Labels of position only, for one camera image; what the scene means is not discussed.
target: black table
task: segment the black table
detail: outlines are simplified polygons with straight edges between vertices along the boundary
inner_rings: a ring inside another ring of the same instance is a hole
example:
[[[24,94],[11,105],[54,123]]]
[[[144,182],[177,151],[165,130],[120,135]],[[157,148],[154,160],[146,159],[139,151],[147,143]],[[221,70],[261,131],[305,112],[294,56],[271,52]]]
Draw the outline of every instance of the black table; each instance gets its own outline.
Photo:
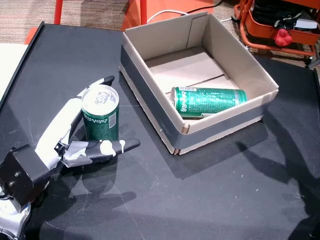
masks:
[[[259,57],[279,84],[263,121],[172,156],[119,74],[122,33],[44,24],[0,112],[0,159],[36,145],[65,102],[115,75],[117,161],[64,168],[26,226],[30,240],[302,240],[320,221],[319,95],[313,71]]]

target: can lid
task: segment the can lid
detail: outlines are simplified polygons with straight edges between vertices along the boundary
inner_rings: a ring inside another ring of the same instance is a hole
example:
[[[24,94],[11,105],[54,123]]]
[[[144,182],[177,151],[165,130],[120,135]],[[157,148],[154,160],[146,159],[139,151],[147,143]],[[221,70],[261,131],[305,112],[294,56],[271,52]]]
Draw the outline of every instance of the can lid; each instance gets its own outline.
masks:
[[[117,91],[107,85],[91,86],[82,96],[82,109],[97,116],[111,113],[118,104],[119,95]]]

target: drink can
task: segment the drink can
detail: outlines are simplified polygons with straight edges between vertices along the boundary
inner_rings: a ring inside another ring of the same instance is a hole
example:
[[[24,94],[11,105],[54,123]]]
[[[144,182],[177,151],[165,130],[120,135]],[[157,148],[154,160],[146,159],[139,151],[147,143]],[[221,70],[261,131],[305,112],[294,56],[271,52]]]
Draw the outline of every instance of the drink can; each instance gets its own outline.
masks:
[[[107,85],[89,87],[82,96],[87,140],[118,140],[119,95]]]
[[[247,101],[239,89],[173,87],[171,99],[185,118],[204,118]]]

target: box flap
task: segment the box flap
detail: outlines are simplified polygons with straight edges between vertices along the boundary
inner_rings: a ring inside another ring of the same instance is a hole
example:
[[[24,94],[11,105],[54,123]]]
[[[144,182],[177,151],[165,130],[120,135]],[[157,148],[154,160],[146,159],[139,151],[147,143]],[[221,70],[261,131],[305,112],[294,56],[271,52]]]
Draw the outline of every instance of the box flap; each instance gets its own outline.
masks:
[[[224,75],[201,47],[188,48],[145,61],[163,93],[172,87],[188,87]]]
[[[200,12],[137,26],[127,29],[125,34],[146,60],[185,49],[193,19],[206,15],[206,12]]]

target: cardboard box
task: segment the cardboard box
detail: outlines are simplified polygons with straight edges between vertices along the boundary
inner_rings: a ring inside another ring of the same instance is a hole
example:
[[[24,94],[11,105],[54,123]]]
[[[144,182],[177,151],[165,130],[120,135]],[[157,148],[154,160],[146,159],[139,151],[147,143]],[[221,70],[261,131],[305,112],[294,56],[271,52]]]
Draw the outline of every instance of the cardboard box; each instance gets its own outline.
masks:
[[[278,85],[246,48],[206,12],[127,29],[120,70],[172,154],[184,154],[259,121]],[[248,101],[185,120],[172,87],[242,89]]]

